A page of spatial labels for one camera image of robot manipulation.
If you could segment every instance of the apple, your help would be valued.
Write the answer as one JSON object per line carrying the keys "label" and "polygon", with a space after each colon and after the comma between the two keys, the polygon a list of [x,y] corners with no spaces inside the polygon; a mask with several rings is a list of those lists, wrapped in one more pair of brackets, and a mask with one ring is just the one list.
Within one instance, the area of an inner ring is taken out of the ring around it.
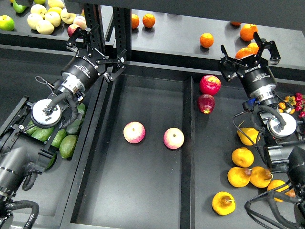
{"label": "apple", "polygon": [[47,13],[47,9],[43,5],[35,4],[31,7],[30,13],[39,14],[44,19],[44,15]]}
{"label": "apple", "polygon": [[214,75],[205,75],[202,77],[199,88],[202,94],[215,95],[221,87],[220,80]]}
{"label": "apple", "polygon": [[209,94],[202,94],[197,99],[197,106],[204,114],[210,114],[215,107],[215,99]]}
{"label": "apple", "polygon": [[50,35],[54,31],[54,26],[47,20],[41,20],[37,23],[36,30],[40,34]]}
{"label": "apple", "polygon": [[13,8],[17,13],[23,13],[25,11],[25,9],[27,8],[27,6],[18,5],[17,2],[14,0]]}
{"label": "apple", "polygon": [[178,128],[170,128],[165,131],[163,136],[163,142],[169,149],[178,149],[184,142],[184,135]]}
{"label": "apple", "polygon": [[76,25],[76,24],[71,24],[71,25],[69,25],[69,27],[68,27],[68,29],[67,29],[68,36],[71,37],[72,34],[74,33],[74,31],[75,31],[77,28],[80,28],[80,26],[79,26],[79,25]]}
{"label": "apple", "polygon": [[79,25],[82,30],[87,28],[86,19],[83,16],[77,16],[73,20],[73,24]]}
{"label": "apple", "polygon": [[0,29],[6,31],[12,31],[15,28],[14,20],[8,15],[0,16]]}
{"label": "apple", "polygon": [[46,0],[34,0],[34,3],[35,3],[35,4],[43,5],[43,4],[46,3]]}
{"label": "apple", "polygon": [[61,9],[63,9],[65,7],[62,0],[48,0],[48,6],[50,8],[57,6],[57,7],[60,7]]}
{"label": "apple", "polygon": [[130,122],[125,126],[123,134],[127,142],[139,143],[145,136],[145,128],[139,122]]}
{"label": "apple", "polygon": [[28,16],[27,22],[31,29],[36,30],[36,26],[39,21],[43,20],[42,16],[36,13],[31,13]]}
{"label": "apple", "polygon": [[47,12],[44,19],[51,22],[55,28],[61,24],[61,17],[57,12]]}
{"label": "apple", "polygon": [[58,6],[54,6],[48,9],[48,12],[57,12],[59,15],[61,15],[62,8]]}
{"label": "apple", "polygon": [[76,14],[67,12],[67,8],[64,8],[61,11],[61,19],[63,20],[64,23],[73,24],[75,18],[76,18]]}

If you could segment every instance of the yellow apple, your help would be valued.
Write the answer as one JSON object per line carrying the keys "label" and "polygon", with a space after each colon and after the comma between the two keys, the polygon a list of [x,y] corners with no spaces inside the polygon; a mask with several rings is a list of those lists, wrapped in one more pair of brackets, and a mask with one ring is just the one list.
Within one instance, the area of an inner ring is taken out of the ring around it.
{"label": "yellow apple", "polygon": [[57,12],[47,12],[44,19],[51,22],[55,28],[61,24],[61,17]]}
{"label": "yellow apple", "polygon": [[48,0],[48,6],[50,8],[57,6],[57,7],[60,7],[61,9],[63,9],[65,7],[62,0]]}
{"label": "yellow apple", "polygon": [[37,23],[36,30],[40,34],[50,35],[54,31],[54,26],[47,20],[41,20]]}
{"label": "yellow apple", "polygon": [[76,14],[67,12],[67,8],[64,8],[61,11],[61,19],[63,20],[64,23],[73,24],[75,18],[76,18]]}
{"label": "yellow apple", "polygon": [[184,142],[184,135],[178,128],[170,128],[165,131],[163,136],[163,142],[169,149],[178,149]]}
{"label": "yellow apple", "polygon": [[42,16],[36,13],[31,13],[28,16],[27,22],[31,29],[36,30],[36,26],[39,21],[43,20]]}
{"label": "yellow apple", "polygon": [[31,7],[30,13],[39,14],[44,19],[44,15],[47,13],[47,9],[43,5],[35,4]]}

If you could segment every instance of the pink apple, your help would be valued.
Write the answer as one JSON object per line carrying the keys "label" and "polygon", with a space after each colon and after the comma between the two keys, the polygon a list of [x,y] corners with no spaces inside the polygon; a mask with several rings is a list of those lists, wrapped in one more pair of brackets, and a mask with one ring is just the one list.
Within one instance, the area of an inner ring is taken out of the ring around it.
{"label": "pink apple", "polygon": [[184,142],[184,135],[178,128],[170,128],[163,136],[164,144],[169,149],[178,149]]}
{"label": "pink apple", "polygon": [[86,19],[83,16],[76,16],[73,20],[73,24],[79,25],[83,30],[87,28]]}
{"label": "pink apple", "polygon": [[139,122],[128,123],[123,130],[127,142],[139,143],[145,136],[145,128]]}
{"label": "pink apple", "polygon": [[202,77],[199,88],[202,94],[215,95],[221,87],[220,80],[214,75],[205,75]]}
{"label": "pink apple", "polygon": [[68,29],[67,29],[67,32],[68,32],[68,36],[71,37],[72,34],[74,33],[74,31],[80,27],[79,25],[75,25],[75,24],[72,24],[72,25],[69,25]]}

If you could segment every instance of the orange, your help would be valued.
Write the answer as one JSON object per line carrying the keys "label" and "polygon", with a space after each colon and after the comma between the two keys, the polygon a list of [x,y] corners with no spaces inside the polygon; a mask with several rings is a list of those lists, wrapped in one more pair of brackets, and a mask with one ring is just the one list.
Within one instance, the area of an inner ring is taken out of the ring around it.
{"label": "orange", "polygon": [[[279,187],[279,186],[281,186],[281,185],[283,185],[283,184],[285,184],[285,182],[282,181],[282,180],[272,180],[272,181],[270,182],[270,184],[268,185],[267,190],[269,191],[269,190],[274,189],[274,188],[276,188],[276,187]],[[283,191],[283,190],[285,190],[285,189],[288,189],[288,188],[289,188],[289,186],[286,185],[286,186],[284,186],[283,188],[278,189],[276,192],[281,192],[281,191]],[[285,194],[288,195],[288,196],[290,196],[290,197],[295,197],[295,191],[294,191],[293,189],[287,191]],[[278,198],[274,198],[274,200],[275,200],[275,201],[278,201],[278,202],[282,202],[282,200],[281,200],[281,199],[278,199]]]}
{"label": "orange", "polygon": [[200,37],[200,44],[204,48],[209,48],[214,43],[214,37],[210,33],[204,33]]}
{"label": "orange", "polygon": [[257,43],[255,43],[255,42],[248,44],[247,47],[252,49],[254,51],[255,55],[257,54],[257,52],[259,50],[259,47],[257,46]]}
{"label": "orange", "polygon": [[246,24],[240,30],[239,35],[245,42],[249,42],[253,40],[254,32],[258,32],[257,26],[253,24]]}
{"label": "orange", "polygon": [[254,162],[253,153],[246,147],[241,147],[232,152],[232,161],[237,166],[247,168]]}
{"label": "orange", "polygon": [[139,24],[140,24],[139,16],[136,14],[132,14],[132,29],[137,28]]}
{"label": "orange", "polygon": [[236,55],[235,55],[235,58],[236,59],[241,59],[241,58],[244,58],[246,56],[250,56],[250,55],[253,55],[254,54],[254,51],[253,49],[251,48],[242,48],[240,49]]}
{"label": "orange", "polygon": [[147,13],[144,15],[142,22],[145,27],[151,28],[156,23],[156,18],[152,14]]}
{"label": "orange", "polygon": [[241,22],[237,22],[237,21],[232,21],[231,24],[235,25],[235,26],[240,26],[242,23]]}

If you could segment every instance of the red apple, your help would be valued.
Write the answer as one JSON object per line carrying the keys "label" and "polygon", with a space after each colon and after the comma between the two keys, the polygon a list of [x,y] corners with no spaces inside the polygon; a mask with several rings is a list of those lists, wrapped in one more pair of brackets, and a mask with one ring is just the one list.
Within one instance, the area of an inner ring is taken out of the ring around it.
{"label": "red apple", "polygon": [[125,126],[123,134],[127,142],[139,143],[145,136],[145,128],[139,122],[130,122]]}
{"label": "red apple", "polygon": [[170,128],[163,136],[164,144],[169,149],[178,149],[184,142],[184,135],[178,128]]}
{"label": "red apple", "polygon": [[199,110],[204,114],[210,114],[215,107],[214,97],[209,94],[202,94],[197,100]]}
{"label": "red apple", "polygon": [[72,25],[69,25],[68,29],[67,29],[67,32],[68,32],[68,36],[71,37],[72,34],[74,33],[74,31],[80,27],[79,25],[76,25],[76,24],[72,24]]}
{"label": "red apple", "polygon": [[220,80],[214,75],[205,75],[202,77],[199,88],[202,94],[215,95],[221,87]]}

